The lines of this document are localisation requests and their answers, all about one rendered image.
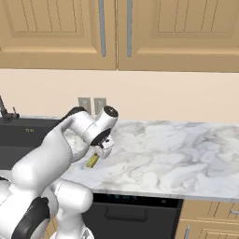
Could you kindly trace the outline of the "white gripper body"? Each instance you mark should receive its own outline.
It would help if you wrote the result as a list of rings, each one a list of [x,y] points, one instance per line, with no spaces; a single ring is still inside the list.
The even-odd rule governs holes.
[[[112,142],[104,142],[104,143],[94,147],[93,149],[94,149],[94,152],[101,159],[105,159],[110,155],[113,146],[114,146],[114,144]]]

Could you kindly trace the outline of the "yellow butter stick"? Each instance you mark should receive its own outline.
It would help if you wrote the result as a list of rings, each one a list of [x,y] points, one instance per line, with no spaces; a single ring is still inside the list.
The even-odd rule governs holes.
[[[92,168],[97,163],[98,159],[99,156],[96,153],[92,154],[89,160],[87,161],[86,166]]]

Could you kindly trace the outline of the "dark sink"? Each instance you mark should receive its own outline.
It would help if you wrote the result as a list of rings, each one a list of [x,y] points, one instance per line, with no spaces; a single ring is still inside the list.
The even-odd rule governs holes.
[[[0,118],[0,170],[10,170],[24,155],[38,147],[58,119]]]

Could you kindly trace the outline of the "black dishwasher door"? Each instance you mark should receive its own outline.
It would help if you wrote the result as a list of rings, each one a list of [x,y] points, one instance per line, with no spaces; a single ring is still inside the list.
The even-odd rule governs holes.
[[[95,239],[174,239],[182,204],[182,199],[94,193],[92,206],[82,217]],[[108,206],[144,208],[148,219],[107,219]]]

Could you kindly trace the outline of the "dark tap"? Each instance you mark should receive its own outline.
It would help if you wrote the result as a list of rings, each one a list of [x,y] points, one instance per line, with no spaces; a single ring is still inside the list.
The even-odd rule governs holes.
[[[17,120],[20,117],[20,115],[16,112],[16,109],[13,109],[13,113],[7,112],[7,109],[5,108],[5,105],[1,96],[0,96],[0,113],[2,115],[2,119],[4,123],[9,123],[13,120]]]

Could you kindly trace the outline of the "tan drawer front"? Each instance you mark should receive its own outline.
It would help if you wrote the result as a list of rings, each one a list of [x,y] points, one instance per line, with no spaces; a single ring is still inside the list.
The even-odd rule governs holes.
[[[185,200],[180,218],[239,222],[239,215],[231,214],[230,209],[239,211],[239,203]]]

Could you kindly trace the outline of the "tan base cupboard door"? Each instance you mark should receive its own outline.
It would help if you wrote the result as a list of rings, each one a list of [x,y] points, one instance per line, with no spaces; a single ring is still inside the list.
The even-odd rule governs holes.
[[[184,239],[187,225],[190,225],[189,239],[239,239],[239,223],[185,219],[178,222],[175,239]]]

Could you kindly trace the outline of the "grey wall socket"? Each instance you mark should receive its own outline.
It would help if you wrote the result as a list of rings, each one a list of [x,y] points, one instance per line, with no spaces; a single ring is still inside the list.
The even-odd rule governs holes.
[[[91,114],[91,98],[90,97],[79,97],[78,105],[84,107],[89,114]]]
[[[98,114],[101,109],[106,105],[106,98],[94,98],[94,113]]]

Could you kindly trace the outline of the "tan wall cupboard door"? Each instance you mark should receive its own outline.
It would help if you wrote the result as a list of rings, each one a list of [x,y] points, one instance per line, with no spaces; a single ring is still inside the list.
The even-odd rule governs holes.
[[[133,0],[130,58],[117,10],[120,70],[239,73],[239,0]]]
[[[116,69],[116,0],[104,8],[103,58],[98,0],[0,0],[0,69]]]

